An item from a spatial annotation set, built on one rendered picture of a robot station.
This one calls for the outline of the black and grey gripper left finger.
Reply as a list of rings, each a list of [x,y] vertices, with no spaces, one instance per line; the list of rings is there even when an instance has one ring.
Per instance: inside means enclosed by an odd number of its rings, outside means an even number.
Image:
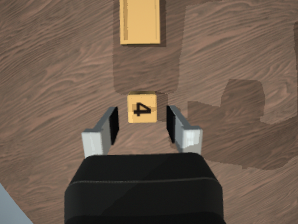
[[[82,134],[85,158],[92,155],[107,155],[114,145],[119,131],[118,107],[109,107],[94,128]]]

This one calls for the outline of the tan wooden cube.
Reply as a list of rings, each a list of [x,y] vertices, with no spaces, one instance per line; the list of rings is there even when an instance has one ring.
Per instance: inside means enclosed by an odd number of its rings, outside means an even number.
[[[129,123],[157,121],[157,96],[154,91],[130,91],[127,102]]]

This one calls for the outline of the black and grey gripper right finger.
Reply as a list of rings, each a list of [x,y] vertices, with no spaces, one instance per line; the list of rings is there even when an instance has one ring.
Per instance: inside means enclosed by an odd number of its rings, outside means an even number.
[[[167,105],[166,128],[179,153],[201,155],[203,130],[199,126],[191,126],[175,105]]]

